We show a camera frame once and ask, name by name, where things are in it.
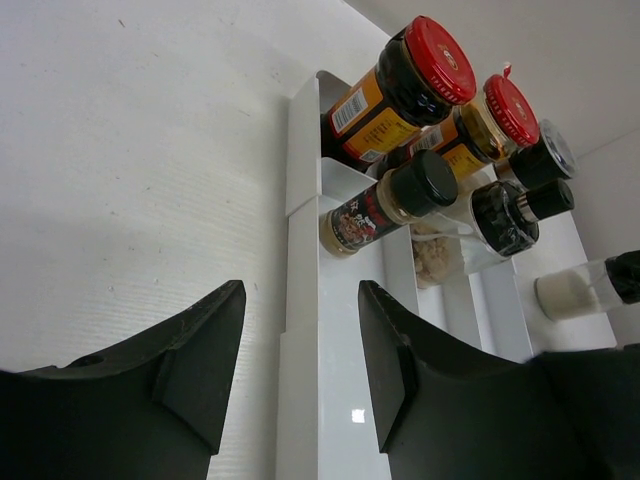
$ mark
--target seasoning bottle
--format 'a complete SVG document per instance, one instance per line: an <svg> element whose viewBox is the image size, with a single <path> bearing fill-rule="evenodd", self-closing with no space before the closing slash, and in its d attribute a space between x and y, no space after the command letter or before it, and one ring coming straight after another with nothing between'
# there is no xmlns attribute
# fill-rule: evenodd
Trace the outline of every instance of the seasoning bottle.
<svg viewBox="0 0 640 480"><path fill-rule="evenodd" d="M438 154L421 152L320 220L320 241L346 257L425 215L453 204L458 184Z"/></svg>
<svg viewBox="0 0 640 480"><path fill-rule="evenodd" d="M640 302L640 250L536 279L536 297L552 320L606 312Z"/></svg>
<svg viewBox="0 0 640 480"><path fill-rule="evenodd" d="M557 127L547 119L541 120L539 127L538 143L493 165L500 180L530 190L556 178L569 180L576 176L576 158Z"/></svg>
<svg viewBox="0 0 640 480"><path fill-rule="evenodd" d="M471 64L457 42L434 20L417 17L387 43L376 66L321 116L322 155L366 171L475 94Z"/></svg>
<svg viewBox="0 0 640 480"><path fill-rule="evenodd" d="M442 155L460 181L485 165L504 160L540 137L538 121L518 87L503 75L492 75L470 103L458 106L440 125L431 127L380 160L376 174L397 168L422 149Z"/></svg>
<svg viewBox="0 0 640 480"><path fill-rule="evenodd" d="M574 206L563 180L524 192L497 181L411 227L419 288L508 260L538 241L538 222Z"/></svg>

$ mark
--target white tabletop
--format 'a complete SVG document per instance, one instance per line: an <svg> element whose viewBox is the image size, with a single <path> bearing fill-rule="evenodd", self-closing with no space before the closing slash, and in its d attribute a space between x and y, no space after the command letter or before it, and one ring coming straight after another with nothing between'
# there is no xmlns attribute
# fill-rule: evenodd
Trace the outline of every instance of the white tabletop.
<svg viewBox="0 0 640 480"><path fill-rule="evenodd" d="M211 477L274 475L288 98L387 36L340 0L0 7L0 368L64 366L231 278L247 313Z"/></svg>

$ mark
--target bottle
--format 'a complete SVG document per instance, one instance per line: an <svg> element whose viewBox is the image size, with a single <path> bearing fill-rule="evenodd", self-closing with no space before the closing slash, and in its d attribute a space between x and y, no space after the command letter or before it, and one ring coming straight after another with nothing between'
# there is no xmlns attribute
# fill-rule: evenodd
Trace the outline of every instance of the bottle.
<svg viewBox="0 0 640 480"><path fill-rule="evenodd" d="M497 181L462 195L411 227L418 287L479 272L528 250L538 241L540 220L573 206L562 180L528 192Z"/></svg>
<svg viewBox="0 0 640 480"><path fill-rule="evenodd" d="M475 75L458 43L431 18L417 17L389 40L377 65L322 114L322 156L364 172L475 94Z"/></svg>
<svg viewBox="0 0 640 480"><path fill-rule="evenodd" d="M449 164L424 151L322 216L320 241L333 255L347 257L402 225L452 205L457 196Z"/></svg>
<svg viewBox="0 0 640 480"><path fill-rule="evenodd" d="M640 302L640 250L536 279L536 297L551 320L607 312Z"/></svg>
<svg viewBox="0 0 640 480"><path fill-rule="evenodd" d="M576 158L557 127L547 119L541 120L539 127L538 143L493 165L498 179L530 190L556 178L569 180L576 176Z"/></svg>
<svg viewBox="0 0 640 480"><path fill-rule="evenodd" d="M382 158L377 175L396 168L422 149L449 161L458 181L486 165L504 160L518 149L534 145L540 130L525 96L503 75L492 75L470 103L457 106L440 125L424 130L406 145Z"/></svg>

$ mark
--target spice rack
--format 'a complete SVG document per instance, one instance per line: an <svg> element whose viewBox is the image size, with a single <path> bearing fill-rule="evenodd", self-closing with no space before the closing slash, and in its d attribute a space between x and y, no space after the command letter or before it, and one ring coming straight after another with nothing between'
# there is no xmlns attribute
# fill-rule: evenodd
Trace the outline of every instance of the spice rack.
<svg viewBox="0 0 640 480"><path fill-rule="evenodd" d="M387 457L378 452L371 409L358 317L360 280L377 281L425 321L513 361L524 361L542 349L614 344L606 315L592 316L596 318L586 323L572 324L581 320L576 319L555 325L535 304L532 278L584 261L570 215L568 220L566 215L549 219L543 227L544 235L551 230L551 240L561 248L550 248L541 239L542 245L516 261L428 290L416 288L408 227L348 259L327 253L319 242L319 215L375 182L320 155L320 112L348 89L349 85L321 71L302 87L289 108L279 480L391 478ZM554 338L565 341L554 342Z"/></svg>

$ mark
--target condiment bottle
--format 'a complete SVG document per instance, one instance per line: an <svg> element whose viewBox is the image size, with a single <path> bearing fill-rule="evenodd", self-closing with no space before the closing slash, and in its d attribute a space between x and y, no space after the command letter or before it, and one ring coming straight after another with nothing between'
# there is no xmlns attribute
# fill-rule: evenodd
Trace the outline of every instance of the condiment bottle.
<svg viewBox="0 0 640 480"><path fill-rule="evenodd" d="M538 143L493 165L498 179L530 190L556 178L569 180L576 176L576 158L557 127L547 119L540 120L539 127Z"/></svg>
<svg viewBox="0 0 640 480"><path fill-rule="evenodd" d="M640 250L536 279L536 297L552 320L607 312L640 302Z"/></svg>
<svg viewBox="0 0 640 480"><path fill-rule="evenodd" d="M424 151L320 220L320 241L346 257L362 247L453 204L458 184L449 164Z"/></svg>
<svg viewBox="0 0 640 480"><path fill-rule="evenodd" d="M498 181L461 196L411 227L418 287L479 272L528 250L538 241L540 220L573 206L562 180L528 192Z"/></svg>
<svg viewBox="0 0 640 480"><path fill-rule="evenodd" d="M507 77L492 75L472 102L453 109L440 125L431 127L382 158L375 169L379 178L422 149L442 155L458 181L485 165L504 160L540 137L538 121L524 95Z"/></svg>
<svg viewBox="0 0 640 480"><path fill-rule="evenodd" d="M322 155L365 171L475 94L475 76L458 43L434 20L417 17L322 115Z"/></svg>

